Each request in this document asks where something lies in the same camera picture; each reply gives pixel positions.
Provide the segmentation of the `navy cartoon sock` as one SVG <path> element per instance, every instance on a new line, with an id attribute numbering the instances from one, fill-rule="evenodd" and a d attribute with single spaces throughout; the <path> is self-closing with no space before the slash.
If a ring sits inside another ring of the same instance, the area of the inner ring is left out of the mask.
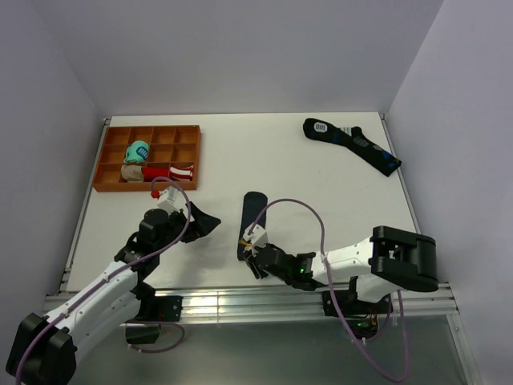
<path id="1" fill-rule="evenodd" d="M 244 246 L 239 243 L 244 231 L 256 220 L 261 210 L 268 204 L 268 197 L 262 192 L 247 192 L 244 195 L 240 232 L 238 237 L 236 256 L 238 261 L 243 261 Z"/>

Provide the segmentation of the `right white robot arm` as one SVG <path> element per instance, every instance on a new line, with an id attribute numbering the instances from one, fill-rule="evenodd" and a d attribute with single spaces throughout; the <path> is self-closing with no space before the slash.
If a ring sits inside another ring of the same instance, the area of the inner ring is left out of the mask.
<path id="1" fill-rule="evenodd" d="M 370 237 L 354 245 L 296 255 L 270 243 L 260 225 L 250 225 L 242 241 L 243 260 L 258 279 L 273 276 L 304 291 L 348 280 L 347 303 L 358 313 L 396 290 L 438 289 L 436 241 L 418 233 L 377 226 Z"/>

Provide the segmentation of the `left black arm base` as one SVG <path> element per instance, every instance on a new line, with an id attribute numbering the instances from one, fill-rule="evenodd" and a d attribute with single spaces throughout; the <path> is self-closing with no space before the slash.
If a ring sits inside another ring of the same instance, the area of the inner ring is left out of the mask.
<path id="1" fill-rule="evenodd" d="M 179 346 L 186 336 L 186 331 L 178 321 L 181 317 L 183 297 L 178 295 L 156 296 L 144 300 L 139 313 L 127 322 L 124 330 L 126 343 L 133 349 L 151 351 L 145 345 L 154 345 L 164 340 L 164 336 L 176 338 L 168 346 L 171 350 Z"/>

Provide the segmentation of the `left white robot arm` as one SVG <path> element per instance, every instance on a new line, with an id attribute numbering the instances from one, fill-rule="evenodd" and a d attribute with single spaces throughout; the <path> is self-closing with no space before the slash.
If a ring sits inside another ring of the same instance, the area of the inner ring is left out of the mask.
<path id="1" fill-rule="evenodd" d="M 160 254 L 209 235 L 221 223 L 192 202 L 148 210 L 113 262 L 85 289 L 43 316 L 19 324 L 6 363 L 17 384 L 67 384 L 79 360 L 125 322 L 155 323 L 155 289 L 145 282 Z"/>

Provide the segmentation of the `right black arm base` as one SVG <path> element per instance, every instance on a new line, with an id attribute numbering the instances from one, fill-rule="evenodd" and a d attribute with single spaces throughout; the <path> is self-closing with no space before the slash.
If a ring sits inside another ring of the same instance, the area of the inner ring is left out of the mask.
<path id="1" fill-rule="evenodd" d="M 349 289 L 335 290 L 336 303 L 357 339 L 372 339 L 380 331 L 378 315 L 386 315 L 384 325 L 390 319 L 393 310 L 391 296 L 388 294 L 378 302 L 363 302 L 357 298 L 356 286 L 357 278 L 353 277 L 349 280 Z"/>

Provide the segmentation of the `red white striped sock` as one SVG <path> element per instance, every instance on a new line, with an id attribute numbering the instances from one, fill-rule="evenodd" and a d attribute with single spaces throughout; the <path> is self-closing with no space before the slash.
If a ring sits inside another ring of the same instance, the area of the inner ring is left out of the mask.
<path id="1" fill-rule="evenodd" d="M 169 168 L 142 167 L 141 172 L 145 181 L 152 181 L 157 177 L 166 177 L 177 181 L 191 181 L 194 175 L 194 166 L 170 166 Z"/>

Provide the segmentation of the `beige rolled sock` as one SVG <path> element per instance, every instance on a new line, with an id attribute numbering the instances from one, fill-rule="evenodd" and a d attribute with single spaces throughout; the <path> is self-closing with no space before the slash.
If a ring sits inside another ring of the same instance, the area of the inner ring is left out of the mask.
<path id="1" fill-rule="evenodd" d="M 123 164 L 120 172 L 122 179 L 128 183 L 140 183 L 144 181 L 144 175 L 140 165 Z"/>

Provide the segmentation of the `teal rolled sock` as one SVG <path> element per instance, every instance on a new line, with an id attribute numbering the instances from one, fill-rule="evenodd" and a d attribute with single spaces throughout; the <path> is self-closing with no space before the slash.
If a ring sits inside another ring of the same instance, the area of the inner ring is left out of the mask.
<path id="1" fill-rule="evenodd" d="M 143 140 L 136 140 L 130 144 L 125 152 L 125 164 L 143 164 L 149 155 L 149 144 Z"/>

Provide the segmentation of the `black blue sports sock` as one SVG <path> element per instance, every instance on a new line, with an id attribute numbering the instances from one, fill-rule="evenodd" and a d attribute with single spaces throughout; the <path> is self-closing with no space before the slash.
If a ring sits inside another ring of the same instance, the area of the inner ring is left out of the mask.
<path id="1" fill-rule="evenodd" d="M 329 122 L 308 118 L 302 129 L 310 140 L 347 148 L 384 176 L 390 176 L 402 165 L 397 157 L 369 140 L 358 126 L 338 128 Z"/>

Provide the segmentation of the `aluminium front rail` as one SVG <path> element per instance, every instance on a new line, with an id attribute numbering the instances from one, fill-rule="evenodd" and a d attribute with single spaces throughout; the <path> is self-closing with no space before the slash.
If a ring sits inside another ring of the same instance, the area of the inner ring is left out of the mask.
<path id="1" fill-rule="evenodd" d="M 158 290 L 156 297 L 181 296 L 184 325 L 328 320 L 321 292 L 289 286 L 252 286 L 226 289 Z M 450 285 L 433 293 L 402 291 L 406 316 L 447 316 L 459 313 Z"/>

